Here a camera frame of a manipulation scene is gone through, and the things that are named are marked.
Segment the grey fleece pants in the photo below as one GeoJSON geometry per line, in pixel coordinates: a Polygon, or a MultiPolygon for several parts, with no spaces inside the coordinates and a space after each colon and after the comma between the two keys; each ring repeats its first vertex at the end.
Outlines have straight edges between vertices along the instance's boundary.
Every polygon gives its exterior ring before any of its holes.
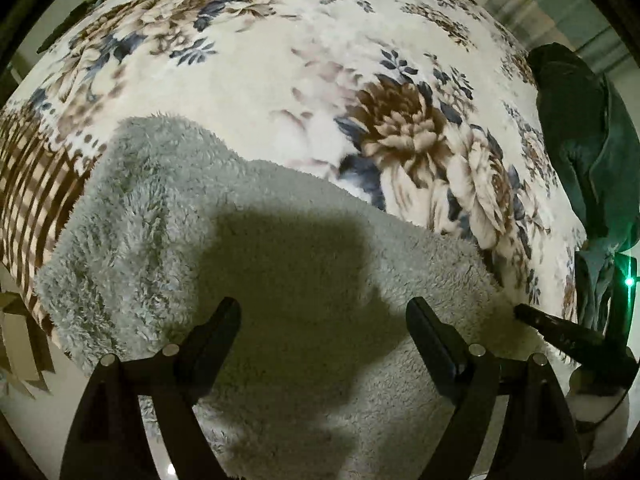
{"type": "Polygon", "coordinates": [[[249,479],[421,473],[451,406],[408,334],[411,298],[497,356],[544,346],[471,243],[164,115],[119,125],[35,289],[83,370],[150,356],[238,300],[239,335],[195,413],[249,479]]]}

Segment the folded dark teal garment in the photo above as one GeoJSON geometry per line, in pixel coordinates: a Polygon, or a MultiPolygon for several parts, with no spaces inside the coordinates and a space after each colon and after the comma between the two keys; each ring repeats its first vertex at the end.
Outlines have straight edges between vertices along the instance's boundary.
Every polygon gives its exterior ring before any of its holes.
{"type": "Polygon", "coordinates": [[[631,240],[614,243],[604,237],[586,240],[575,252],[575,285],[578,324],[603,330],[608,318],[608,300],[615,284],[626,285],[630,270],[631,240]]]}

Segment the cardboard box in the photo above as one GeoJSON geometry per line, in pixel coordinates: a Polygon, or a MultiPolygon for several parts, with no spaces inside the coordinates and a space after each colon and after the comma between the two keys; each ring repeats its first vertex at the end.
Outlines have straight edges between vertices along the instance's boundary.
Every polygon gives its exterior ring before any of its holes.
{"type": "Polygon", "coordinates": [[[1,373],[19,393],[49,392],[44,372],[54,372],[48,338],[15,292],[1,294],[1,373]]]}

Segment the dark green fleece blanket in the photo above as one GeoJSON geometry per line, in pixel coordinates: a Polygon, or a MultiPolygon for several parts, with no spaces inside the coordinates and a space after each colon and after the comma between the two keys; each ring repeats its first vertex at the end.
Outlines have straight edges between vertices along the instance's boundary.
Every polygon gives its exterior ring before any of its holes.
{"type": "Polygon", "coordinates": [[[639,138],[622,97],[562,44],[536,47],[527,63],[544,147],[588,238],[631,248],[639,240],[639,138]]]}

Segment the floral bed blanket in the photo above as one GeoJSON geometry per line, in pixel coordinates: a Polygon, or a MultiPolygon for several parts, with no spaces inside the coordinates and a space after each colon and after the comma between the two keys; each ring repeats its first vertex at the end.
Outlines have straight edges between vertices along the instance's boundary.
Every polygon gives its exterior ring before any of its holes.
{"type": "Polygon", "coordinates": [[[524,49],[474,0],[102,0],[1,111],[1,261],[37,270],[118,123],[180,115],[249,159],[472,240],[506,292],[576,315],[585,231],[524,49]]]}

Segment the right green curtain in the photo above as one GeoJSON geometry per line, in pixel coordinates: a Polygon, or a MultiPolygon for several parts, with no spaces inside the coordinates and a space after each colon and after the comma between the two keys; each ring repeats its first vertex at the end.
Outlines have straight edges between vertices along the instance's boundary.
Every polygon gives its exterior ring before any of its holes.
{"type": "Polygon", "coordinates": [[[526,50],[562,44],[597,74],[631,59],[631,52],[591,0],[487,0],[485,9],[526,50]]]}

